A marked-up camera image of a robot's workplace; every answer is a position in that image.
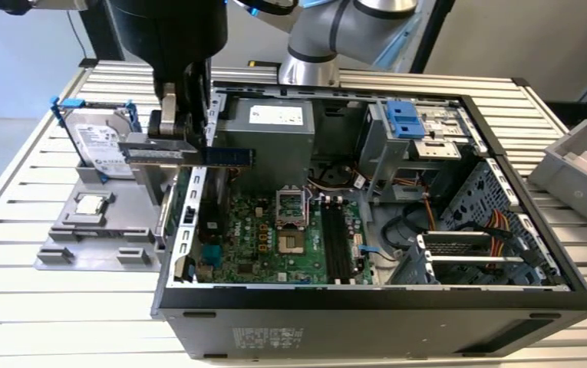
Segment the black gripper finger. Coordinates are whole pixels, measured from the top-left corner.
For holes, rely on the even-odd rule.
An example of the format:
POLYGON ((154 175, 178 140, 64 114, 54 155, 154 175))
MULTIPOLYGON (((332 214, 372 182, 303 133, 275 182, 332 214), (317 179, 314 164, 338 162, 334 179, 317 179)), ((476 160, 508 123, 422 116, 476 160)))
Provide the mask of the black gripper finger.
POLYGON ((147 136, 158 140, 185 141, 191 146, 207 146, 206 120, 197 120, 187 111, 152 110, 147 124, 147 136))

